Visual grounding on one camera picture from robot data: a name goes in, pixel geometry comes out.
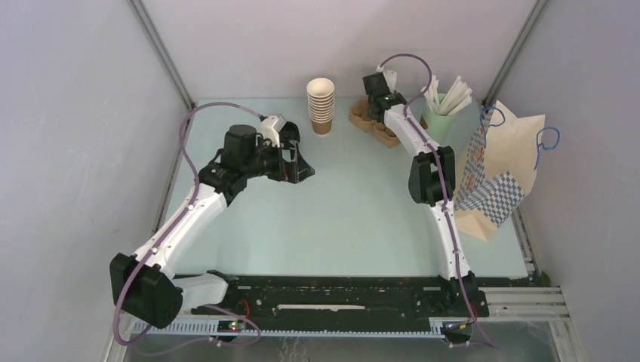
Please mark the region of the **paper takeout bag blue handles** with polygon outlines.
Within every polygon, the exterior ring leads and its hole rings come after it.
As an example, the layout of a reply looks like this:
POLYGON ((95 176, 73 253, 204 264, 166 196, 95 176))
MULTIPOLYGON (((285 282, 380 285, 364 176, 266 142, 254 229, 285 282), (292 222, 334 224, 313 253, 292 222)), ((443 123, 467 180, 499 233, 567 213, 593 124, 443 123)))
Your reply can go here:
POLYGON ((454 218, 457 229, 483 241, 531 193, 543 152, 561 139, 545 115, 518 117, 502 102, 482 110, 479 125, 457 156, 454 218))

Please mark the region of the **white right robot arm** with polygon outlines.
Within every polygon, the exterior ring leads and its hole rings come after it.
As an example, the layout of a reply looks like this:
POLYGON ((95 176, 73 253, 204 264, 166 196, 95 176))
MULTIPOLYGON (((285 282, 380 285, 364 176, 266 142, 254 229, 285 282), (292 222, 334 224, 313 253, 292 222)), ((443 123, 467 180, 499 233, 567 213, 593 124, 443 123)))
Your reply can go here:
POLYGON ((368 117, 390 129, 412 157, 408 191, 432 215, 438 232, 439 276, 446 281, 471 278, 472 269, 460 245, 454 220, 455 155, 440 146, 414 117, 408 101, 387 84, 386 74, 375 72, 363 79, 368 97, 368 117))

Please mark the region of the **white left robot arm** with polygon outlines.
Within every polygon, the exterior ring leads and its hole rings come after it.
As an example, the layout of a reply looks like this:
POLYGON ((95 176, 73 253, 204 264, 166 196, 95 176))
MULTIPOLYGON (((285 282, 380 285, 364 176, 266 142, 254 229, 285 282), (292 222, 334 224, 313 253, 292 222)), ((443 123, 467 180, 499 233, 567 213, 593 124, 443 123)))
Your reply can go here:
POLYGON ((185 310, 210 304, 221 314, 237 308, 230 279, 214 271, 176 278, 177 266, 197 237, 242 192, 248 180, 265 176, 300 183, 314 175, 300 154, 296 124, 272 118, 258 128, 231 126, 223 147, 199 172, 189 196, 174 215, 132 255, 117 254, 109 265, 119 312, 159 329, 185 310))

